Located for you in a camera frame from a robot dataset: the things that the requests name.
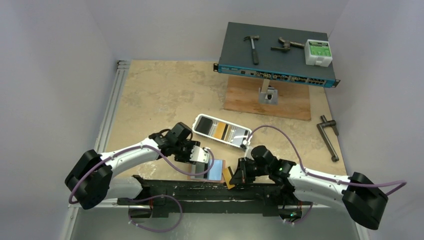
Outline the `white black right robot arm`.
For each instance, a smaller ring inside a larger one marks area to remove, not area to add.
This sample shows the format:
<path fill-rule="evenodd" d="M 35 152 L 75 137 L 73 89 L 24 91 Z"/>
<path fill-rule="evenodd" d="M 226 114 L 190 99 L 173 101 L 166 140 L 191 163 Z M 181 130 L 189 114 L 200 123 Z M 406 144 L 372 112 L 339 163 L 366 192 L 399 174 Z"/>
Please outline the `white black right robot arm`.
<path fill-rule="evenodd" d="M 263 145 L 238 159 L 230 184 L 247 185 L 261 176 L 283 187 L 280 196 L 288 204 L 299 200 L 335 208 L 370 230 L 379 228 L 388 203 L 388 196 L 362 173 L 331 175 L 303 169 L 294 161 L 277 158 Z"/>

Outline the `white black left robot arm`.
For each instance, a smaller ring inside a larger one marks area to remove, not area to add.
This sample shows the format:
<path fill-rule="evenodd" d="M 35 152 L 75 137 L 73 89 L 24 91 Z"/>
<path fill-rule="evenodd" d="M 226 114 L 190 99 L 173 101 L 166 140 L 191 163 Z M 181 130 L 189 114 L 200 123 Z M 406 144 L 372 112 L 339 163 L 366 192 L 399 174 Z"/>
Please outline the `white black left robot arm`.
<path fill-rule="evenodd" d="M 192 176 L 191 172 L 175 166 L 168 159 L 169 156 L 182 163 L 205 163 L 207 169 L 199 173 L 201 176 L 215 165 L 212 151 L 201 147 L 199 141 L 193 140 L 192 130 L 178 122 L 171 129 L 152 133 L 141 142 L 122 149 L 103 153 L 94 149 L 84 152 L 64 181 L 70 190 L 68 202 L 71 205 L 80 204 L 85 210 L 106 199 L 128 199 L 142 205 L 148 201 L 149 191 L 141 177 L 115 178 L 133 167 L 160 159 L 177 172 Z"/>

